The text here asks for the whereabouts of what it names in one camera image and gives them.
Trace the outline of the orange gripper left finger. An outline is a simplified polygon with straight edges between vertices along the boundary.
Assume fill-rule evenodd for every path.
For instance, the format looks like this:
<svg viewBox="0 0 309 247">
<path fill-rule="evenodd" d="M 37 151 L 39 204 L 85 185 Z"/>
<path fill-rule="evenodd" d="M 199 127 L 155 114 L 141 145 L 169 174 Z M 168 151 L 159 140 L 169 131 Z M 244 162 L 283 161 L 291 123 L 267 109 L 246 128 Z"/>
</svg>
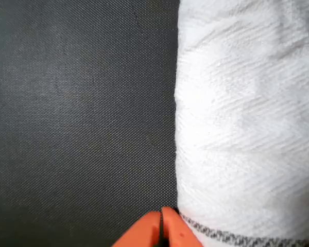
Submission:
<svg viewBox="0 0 309 247">
<path fill-rule="evenodd" d="M 151 211 L 138 219 L 113 247 L 153 247 L 159 243 L 161 213 Z"/>
</svg>

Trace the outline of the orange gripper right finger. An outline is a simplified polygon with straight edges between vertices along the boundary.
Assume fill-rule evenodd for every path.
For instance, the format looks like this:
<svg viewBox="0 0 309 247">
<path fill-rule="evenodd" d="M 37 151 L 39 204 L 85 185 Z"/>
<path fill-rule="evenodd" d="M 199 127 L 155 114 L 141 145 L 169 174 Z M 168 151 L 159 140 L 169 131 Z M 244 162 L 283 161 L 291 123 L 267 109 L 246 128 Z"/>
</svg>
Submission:
<svg viewBox="0 0 309 247">
<path fill-rule="evenodd" d="M 170 207 L 162 208 L 163 234 L 170 247 L 202 247 L 202 244 L 184 222 L 181 216 Z"/>
</svg>

